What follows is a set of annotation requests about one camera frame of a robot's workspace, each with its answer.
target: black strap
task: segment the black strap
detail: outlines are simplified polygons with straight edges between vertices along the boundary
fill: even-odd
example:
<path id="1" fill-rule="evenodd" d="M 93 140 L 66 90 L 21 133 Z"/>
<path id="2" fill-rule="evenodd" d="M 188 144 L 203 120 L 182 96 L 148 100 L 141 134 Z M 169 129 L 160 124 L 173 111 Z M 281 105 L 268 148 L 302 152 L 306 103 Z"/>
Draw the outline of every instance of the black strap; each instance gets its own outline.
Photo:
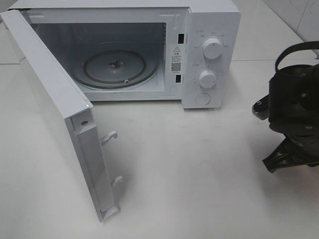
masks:
<path id="1" fill-rule="evenodd" d="M 280 62 L 288 56 L 290 53 L 296 52 L 296 51 L 303 51 L 303 50 L 319 50 L 319 41 L 308 41 L 299 43 L 293 46 L 288 47 L 286 50 L 283 51 L 283 53 L 280 54 L 278 59 L 276 60 L 275 69 L 276 72 L 278 71 L 278 66 Z"/>

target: white microwave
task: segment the white microwave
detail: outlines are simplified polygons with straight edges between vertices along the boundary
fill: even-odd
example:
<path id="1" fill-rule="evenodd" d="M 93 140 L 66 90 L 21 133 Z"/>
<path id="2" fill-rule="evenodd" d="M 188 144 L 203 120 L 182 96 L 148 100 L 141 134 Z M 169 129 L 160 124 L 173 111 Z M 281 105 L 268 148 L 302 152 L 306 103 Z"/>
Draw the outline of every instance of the white microwave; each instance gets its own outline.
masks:
<path id="1" fill-rule="evenodd" d="M 231 0 L 18 0 L 0 14 L 61 147 L 77 158 L 99 220 L 118 209 L 91 101 L 222 103 L 241 14 Z"/>

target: warning label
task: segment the warning label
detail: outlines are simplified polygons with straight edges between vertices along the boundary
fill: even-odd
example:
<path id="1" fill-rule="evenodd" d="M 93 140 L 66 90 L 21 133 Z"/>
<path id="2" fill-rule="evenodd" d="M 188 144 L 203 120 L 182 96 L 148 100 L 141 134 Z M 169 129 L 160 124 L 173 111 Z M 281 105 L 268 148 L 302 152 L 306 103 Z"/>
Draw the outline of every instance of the warning label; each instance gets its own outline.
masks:
<path id="1" fill-rule="evenodd" d="M 182 72 L 182 60 L 185 55 L 185 49 L 182 45 L 170 46 L 170 65 L 172 73 Z"/>

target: white countertop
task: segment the white countertop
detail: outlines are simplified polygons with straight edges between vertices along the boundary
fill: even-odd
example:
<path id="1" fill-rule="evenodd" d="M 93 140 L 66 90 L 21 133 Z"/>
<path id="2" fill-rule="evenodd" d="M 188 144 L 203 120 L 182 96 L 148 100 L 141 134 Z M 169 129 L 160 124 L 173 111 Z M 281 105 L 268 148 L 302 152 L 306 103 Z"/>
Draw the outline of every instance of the white countertop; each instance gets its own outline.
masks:
<path id="1" fill-rule="evenodd" d="M 269 10 L 262 2 L 245 2 Z M 277 19 L 274 27 L 280 25 Z M 287 40 L 283 48 L 299 41 L 287 32 L 280 36 Z M 239 38 L 236 48 L 246 47 L 246 56 L 261 57 L 261 48 L 242 42 Z M 319 167 L 271 174 L 262 163 L 283 139 L 251 113 L 268 93 L 281 51 L 272 49 L 270 60 L 232 62 L 219 109 L 183 110 L 179 101 L 94 104 L 99 133 L 119 134 L 103 148 L 110 156 L 110 178 L 125 179 L 115 188 L 121 212 L 102 223 L 36 111 L 20 66 L 3 65 L 8 64 L 3 58 L 0 237 L 317 239 Z M 318 60 L 285 60 L 283 65 L 301 63 Z"/>

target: control panel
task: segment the control panel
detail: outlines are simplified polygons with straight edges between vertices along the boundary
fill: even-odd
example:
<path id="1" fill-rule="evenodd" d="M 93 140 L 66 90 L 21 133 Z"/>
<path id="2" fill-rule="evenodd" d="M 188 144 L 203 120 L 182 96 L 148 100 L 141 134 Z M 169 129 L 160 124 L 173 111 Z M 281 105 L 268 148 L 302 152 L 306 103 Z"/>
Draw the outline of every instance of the control panel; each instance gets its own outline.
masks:
<path id="1" fill-rule="evenodd" d="M 183 107 L 220 107 L 241 15 L 239 12 L 191 14 Z"/>

